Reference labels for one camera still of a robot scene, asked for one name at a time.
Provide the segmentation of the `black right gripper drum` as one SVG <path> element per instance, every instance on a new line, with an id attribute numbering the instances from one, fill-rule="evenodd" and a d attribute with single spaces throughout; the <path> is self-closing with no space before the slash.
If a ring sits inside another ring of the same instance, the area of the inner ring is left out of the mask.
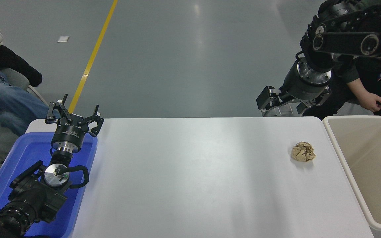
<path id="1" fill-rule="evenodd" d="M 318 97 L 330 82 L 330 71 L 318 72 L 306 67 L 292 67 L 279 89 L 301 100 Z"/>

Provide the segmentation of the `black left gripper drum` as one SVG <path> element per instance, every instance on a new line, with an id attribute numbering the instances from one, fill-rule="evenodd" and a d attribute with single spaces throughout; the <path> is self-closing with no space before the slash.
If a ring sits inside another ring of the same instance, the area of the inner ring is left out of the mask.
<path id="1" fill-rule="evenodd" d="M 72 121 L 66 117 L 56 119 L 56 131 L 51 140 L 51 146 L 54 149 L 62 147 L 70 149 L 81 149 L 85 134 L 89 127 L 84 123 L 84 118 L 73 114 Z"/>

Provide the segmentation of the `person's right hand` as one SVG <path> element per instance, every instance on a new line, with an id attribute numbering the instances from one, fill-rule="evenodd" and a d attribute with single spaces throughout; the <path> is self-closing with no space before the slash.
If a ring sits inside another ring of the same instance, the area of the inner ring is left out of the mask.
<path id="1" fill-rule="evenodd" d="M 381 110 L 380 96 L 366 91 L 357 96 L 357 98 L 364 109 L 371 112 L 379 112 Z"/>

